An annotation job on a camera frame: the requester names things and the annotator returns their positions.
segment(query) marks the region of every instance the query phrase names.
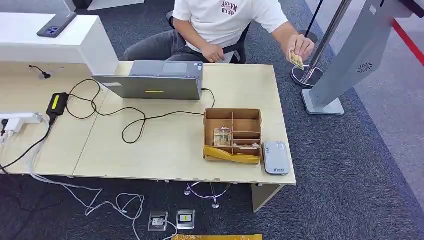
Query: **office chair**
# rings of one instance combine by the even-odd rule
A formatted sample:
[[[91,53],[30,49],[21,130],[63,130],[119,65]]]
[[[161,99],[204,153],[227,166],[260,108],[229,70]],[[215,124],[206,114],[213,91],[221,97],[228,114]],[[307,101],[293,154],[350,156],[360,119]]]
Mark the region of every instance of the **office chair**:
[[[166,19],[168,19],[168,23],[171,26],[172,29],[175,29],[174,27],[174,17],[173,17],[173,11],[170,11],[166,14]],[[245,64],[246,63],[246,36],[248,35],[249,27],[251,25],[247,25],[246,29],[241,34],[240,39],[238,42],[234,45],[224,47],[224,54],[234,52],[234,55],[232,56],[230,64]]]

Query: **red barrier tape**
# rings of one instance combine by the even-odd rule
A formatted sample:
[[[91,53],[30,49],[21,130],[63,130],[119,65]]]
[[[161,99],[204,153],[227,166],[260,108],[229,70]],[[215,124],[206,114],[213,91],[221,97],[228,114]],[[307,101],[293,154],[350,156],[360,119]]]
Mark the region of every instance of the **red barrier tape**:
[[[396,19],[393,19],[392,24],[394,30],[397,32],[399,37],[405,42],[405,44],[408,46],[408,48],[412,51],[412,53],[415,55],[415,57],[418,59],[418,61],[421,62],[421,64],[424,66],[424,54],[420,51],[420,49],[415,45],[415,43],[412,41],[412,39],[407,35],[405,30],[399,25],[398,21]]]

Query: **gray pants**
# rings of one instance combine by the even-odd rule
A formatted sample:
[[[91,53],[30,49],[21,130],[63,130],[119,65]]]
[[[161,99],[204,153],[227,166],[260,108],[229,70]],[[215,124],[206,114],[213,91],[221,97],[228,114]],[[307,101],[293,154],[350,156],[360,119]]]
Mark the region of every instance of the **gray pants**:
[[[176,30],[156,34],[130,46],[124,58],[126,61],[209,62],[200,52],[186,46],[186,40]]]

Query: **carpet floor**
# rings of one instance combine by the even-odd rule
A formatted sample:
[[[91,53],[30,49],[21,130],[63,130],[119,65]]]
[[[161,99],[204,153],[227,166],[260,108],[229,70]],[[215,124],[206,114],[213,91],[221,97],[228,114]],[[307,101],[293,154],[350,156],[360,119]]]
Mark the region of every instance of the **carpet floor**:
[[[312,13],[303,0],[283,0],[281,4],[298,29],[307,28]],[[165,15],[173,5],[170,0],[155,0],[91,12],[79,10],[78,14],[99,15],[116,54],[122,58],[130,45],[170,29]],[[312,31],[322,38],[317,25]],[[251,188],[247,184],[233,185],[219,199],[221,207],[212,209],[208,200],[184,196],[183,182],[53,179],[105,188],[98,203],[114,201],[122,192],[143,194],[144,212],[135,224],[143,240],[163,239],[172,234],[172,230],[147,231],[149,212],[155,209],[169,211],[173,222],[177,210],[195,209],[196,228],[181,231],[186,234],[263,234],[265,240],[424,239],[423,210],[356,92],[351,89],[340,97],[344,116],[308,115],[301,99],[302,88],[290,79],[292,65],[272,37],[260,25],[253,24],[246,41],[249,64],[274,65],[297,186],[284,187],[253,214]],[[320,67],[325,70],[333,59],[332,49],[326,49]],[[8,186],[0,198],[2,240],[135,239],[131,221],[111,207],[84,216],[84,207],[65,189],[36,182],[28,176],[13,176],[13,180],[23,186],[23,193],[14,193],[17,188],[11,180],[0,176],[1,183],[5,183],[1,187]],[[208,187],[204,184],[200,190],[207,191]],[[94,196],[85,190],[75,192],[86,203]],[[51,194],[39,200],[46,193]],[[28,213],[20,210],[16,200],[8,195],[17,196],[27,208],[59,205]],[[135,205],[130,206],[129,211],[136,210]]]

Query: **gray laptop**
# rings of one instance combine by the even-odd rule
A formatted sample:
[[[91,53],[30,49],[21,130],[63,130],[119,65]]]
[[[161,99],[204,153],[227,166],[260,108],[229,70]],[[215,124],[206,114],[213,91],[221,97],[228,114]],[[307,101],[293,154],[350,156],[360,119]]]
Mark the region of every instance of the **gray laptop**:
[[[202,75],[202,62],[137,60],[129,76],[92,78],[125,99],[200,100]]]

